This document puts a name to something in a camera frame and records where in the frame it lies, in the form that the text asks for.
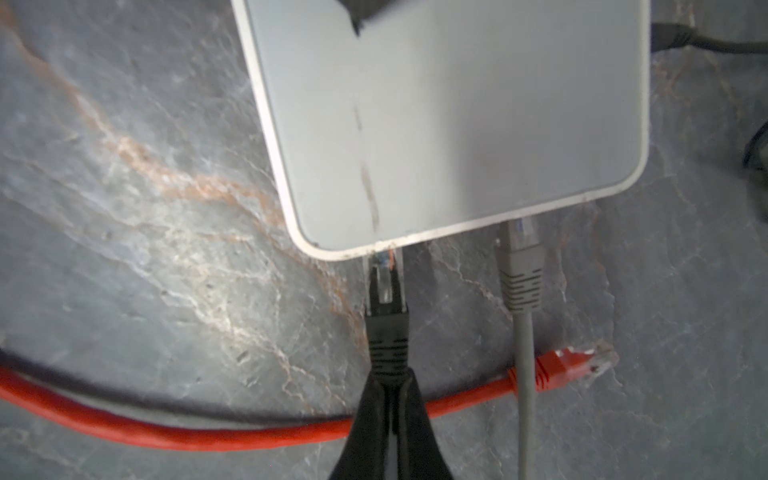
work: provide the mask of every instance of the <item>white device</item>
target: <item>white device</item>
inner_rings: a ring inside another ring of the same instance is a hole
[[[280,202],[343,260],[616,194],[647,158],[648,0],[232,0]]]

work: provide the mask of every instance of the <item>gray marble countertop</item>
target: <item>gray marble countertop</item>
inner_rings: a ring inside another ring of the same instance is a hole
[[[758,0],[659,0],[653,17],[730,39],[768,27]],[[768,59],[684,50],[652,69],[642,178],[541,218],[537,347],[606,339],[621,362],[539,397],[539,478],[768,476],[768,223],[740,169],[768,119]],[[12,362],[171,425],[353,412],[361,267],[288,238],[227,0],[2,0],[0,189]],[[428,398],[511,363],[493,237],[405,250]],[[515,478],[513,398],[434,427],[456,478]],[[342,446],[150,451],[0,403],[2,478],[325,479]]]

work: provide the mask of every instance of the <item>gray cable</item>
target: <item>gray cable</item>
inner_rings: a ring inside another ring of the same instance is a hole
[[[515,370],[518,377],[518,478],[533,480],[536,419],[536,358],[531,312],[512,315],[515,323]]]
[[[515,329],[518,380],[518,478],[533,480],[535,465],[536,358],[533,310],[541,305],[545,251],[530,217],[503,223],[496,243],[504,304]]]

